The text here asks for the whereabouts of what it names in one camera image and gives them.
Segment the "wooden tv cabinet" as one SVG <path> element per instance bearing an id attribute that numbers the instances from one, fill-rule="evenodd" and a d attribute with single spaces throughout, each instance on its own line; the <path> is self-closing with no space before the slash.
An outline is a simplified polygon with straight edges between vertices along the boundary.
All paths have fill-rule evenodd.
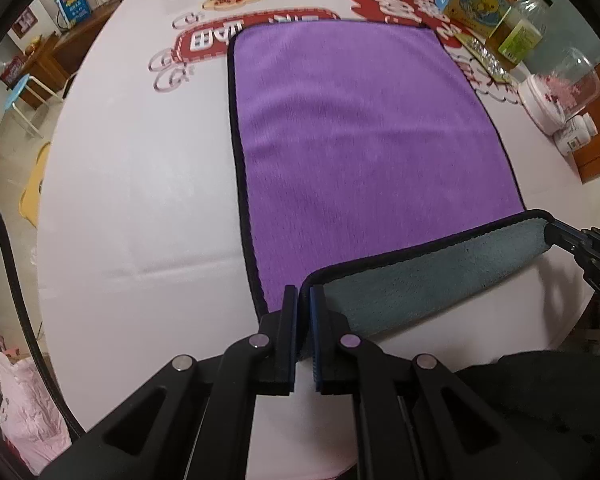
<path id="1" fill-rule="evenodd" d="M 122 0 L 111 0 L 97 8 L 84 22 L 65 34 L 53 32 L 26 59 L 20 78 L 25 74 L 38 78 L 48 88 L 61 92 L 67 81 L 80 68 L 105 24 Z"/>

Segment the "yellow liquid glass bottle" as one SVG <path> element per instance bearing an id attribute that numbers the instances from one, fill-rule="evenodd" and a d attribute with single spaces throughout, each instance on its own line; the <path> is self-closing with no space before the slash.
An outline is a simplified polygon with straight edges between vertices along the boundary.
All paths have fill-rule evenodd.
<path id="1" fill-rule="evenodd" d="M 486 48 L 506 70 L 512 70 L 541 42 L 552 0 L 519 0 L 486 38 Z"/>

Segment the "yellow square stool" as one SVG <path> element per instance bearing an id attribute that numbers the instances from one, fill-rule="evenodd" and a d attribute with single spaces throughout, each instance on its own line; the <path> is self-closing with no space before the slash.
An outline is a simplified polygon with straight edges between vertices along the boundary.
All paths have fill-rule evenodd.
<path id="1" fill-rule="evenodd" d="M 50 142 L 46 142 L 38 151 L 38 156 L 36 156 L 34 166 L 18 204 L 20 216 L 26 219 L 34 228 L 38 227 L 38 210 L 40 209 L 42 185 L 49 154 Z"/>

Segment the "purple and grey towel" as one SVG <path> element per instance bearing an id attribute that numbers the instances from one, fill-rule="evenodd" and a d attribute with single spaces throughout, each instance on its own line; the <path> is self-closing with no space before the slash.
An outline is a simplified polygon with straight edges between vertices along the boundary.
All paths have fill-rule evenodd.
<path id="1" fill-rule="evenodd" d="M 424 322 L 547 251 L 498 130 L 424 26 L 254 25 L 227 51 L 240 238 L 258 315 L 322 286 L 363 336 Z"/>

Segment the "pink candy clear jar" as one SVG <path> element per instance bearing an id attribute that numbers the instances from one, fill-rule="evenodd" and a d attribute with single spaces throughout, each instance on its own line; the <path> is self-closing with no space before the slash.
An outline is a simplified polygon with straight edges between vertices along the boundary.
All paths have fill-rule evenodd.
<path id="1" fill-rule="evenodd" d="M 580 50 L 568 47 L 552 66 L 518 84 L 517 92 L 532 122 L 554 136 L 600 96 L 600 77 Z"/>

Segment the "blue poster board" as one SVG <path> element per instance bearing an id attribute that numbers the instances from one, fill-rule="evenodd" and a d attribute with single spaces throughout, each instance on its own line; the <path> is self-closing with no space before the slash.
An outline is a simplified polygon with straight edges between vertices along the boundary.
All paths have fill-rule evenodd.
<path id="1" fill-rule="evenodd" d="M 54 0 L 66 29 L 87 20 L 92 10 L 87 0 Z"/>

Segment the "pink plastic bag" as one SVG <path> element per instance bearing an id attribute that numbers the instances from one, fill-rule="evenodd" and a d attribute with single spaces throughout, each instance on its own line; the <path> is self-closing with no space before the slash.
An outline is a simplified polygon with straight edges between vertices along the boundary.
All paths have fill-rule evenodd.
<path id="1" fill-rule="evenodd" d="M 36 476 L 71 446 L 65 419 L 31 358 L 13 363 L 0 352 L 3 437 Z"/>

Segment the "gold foil tray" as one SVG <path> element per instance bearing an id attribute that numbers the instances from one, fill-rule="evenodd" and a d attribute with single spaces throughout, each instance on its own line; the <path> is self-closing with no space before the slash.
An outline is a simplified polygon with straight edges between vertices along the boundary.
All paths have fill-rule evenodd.
<path id="1" fill-rule="evenodd" d="M 456 32 L 454 36 L 493 81 L 498 84 L 516 84 L 516 80 L 478 38 L 464 32 Z"/>

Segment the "small white pill bottle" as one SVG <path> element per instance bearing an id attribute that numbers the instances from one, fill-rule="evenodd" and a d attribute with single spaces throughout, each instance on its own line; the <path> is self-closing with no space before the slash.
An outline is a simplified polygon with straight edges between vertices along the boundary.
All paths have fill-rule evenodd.
<path id="1" fill-rule="evenodd" d="M 586 144 L 589 144 L 598 130 L 594 119 L 588 113 L 571 117 L 565 128 L 553 136 L 554 144 L 562 156 L 567 157 Z"/>

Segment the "red gift box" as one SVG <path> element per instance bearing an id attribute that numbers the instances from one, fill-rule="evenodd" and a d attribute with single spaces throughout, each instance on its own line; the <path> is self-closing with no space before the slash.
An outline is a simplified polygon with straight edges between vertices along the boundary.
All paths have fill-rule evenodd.
<path id="1" fill-rule="evenodd" d="M 25 62 L 21 55 L 15 55 L 8 62 L 0 62 L 1 82 L 7 87 L 13 86 L 19 80 Z"/>

